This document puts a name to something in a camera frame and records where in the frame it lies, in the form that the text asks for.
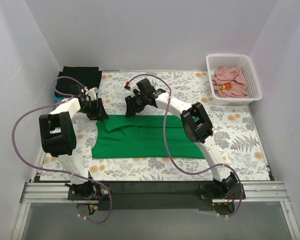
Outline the green t shirt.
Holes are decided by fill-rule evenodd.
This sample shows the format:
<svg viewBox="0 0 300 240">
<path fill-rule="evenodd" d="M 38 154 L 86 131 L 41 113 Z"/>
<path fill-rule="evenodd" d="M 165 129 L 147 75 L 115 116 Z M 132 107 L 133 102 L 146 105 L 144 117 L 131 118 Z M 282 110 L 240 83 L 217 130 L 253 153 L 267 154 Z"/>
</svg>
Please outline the green t shirt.
<svg viewBox="0 0 300 240">
<path fill-rule="evenodd" d="M 97 139 L 91 150 L 94 159 L 167 158 L 163 115 L 110 115 L 96 122 Z M 199 148 L 185 135 L 181 120 L 167 116 L 166 140 L 173 158 L 204 159 Z"/>
</svg>

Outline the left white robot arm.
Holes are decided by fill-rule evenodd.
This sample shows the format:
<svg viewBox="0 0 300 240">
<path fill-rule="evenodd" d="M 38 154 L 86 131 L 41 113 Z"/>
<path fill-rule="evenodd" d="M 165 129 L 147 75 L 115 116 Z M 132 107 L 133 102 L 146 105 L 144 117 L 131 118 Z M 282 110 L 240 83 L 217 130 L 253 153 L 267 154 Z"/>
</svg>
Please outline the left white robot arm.
<svg viewBox="0 0 300 240">
<path fill-rule="evenodd" d="M 42 149 L 45 153 L 56 158 L 63 169 L 70 172 L 68 187 L 72 193 L 91 200 L 96 196 L 97 190 L 90 181 L 89 171 L 83 167 L 82 161 L 75 156 L 77 138 L 74 129 L 74 116 L 77 113 L 86 114 L 93 120 L 108 119 L 102 99 L 98 97 L 98 88 L 70 87 L 73 98 L 64 99 L 55 110 L 39 117 L 39 130 Z"/>
</svg>

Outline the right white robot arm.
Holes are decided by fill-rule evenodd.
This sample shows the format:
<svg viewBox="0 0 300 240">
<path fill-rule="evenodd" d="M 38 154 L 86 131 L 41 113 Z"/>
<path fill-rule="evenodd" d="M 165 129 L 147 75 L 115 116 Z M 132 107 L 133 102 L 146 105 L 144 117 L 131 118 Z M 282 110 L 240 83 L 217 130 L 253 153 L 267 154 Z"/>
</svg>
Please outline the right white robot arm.
<svg viewBox="0 0 300 240">
<path fill-rule="evenodd" d="M 161 88 L 156 89 L 147 78 L 138 81 L 133 86 L 131 86 L 130 81 L 127 81 L 124 88 L 130 91 L 130 95 L 125 98 L 126 117 L 135 116 L 143 111 L 146 106 L 165 110 L 163 141 L 169 158 L 172 158 L 172 155 L 167 142 L 166 123 L 168 113 L 178 117 L 182 122 L 186 137 L 198 147 L 209 165 L 208 169 L 196 172 L 195 175 L 211 171 L 213 182 L 216 185 L 216 192 L 220 198 L 227 199 L 235 194 L 235 189 L 239 183 L 238 177 L 234 170 L 224 164 L 213 137 L 213 124 L 201 103 L 190 104 L 181 101 L 172 96 L 170 87 L 168 91 Z"/>
</svg>

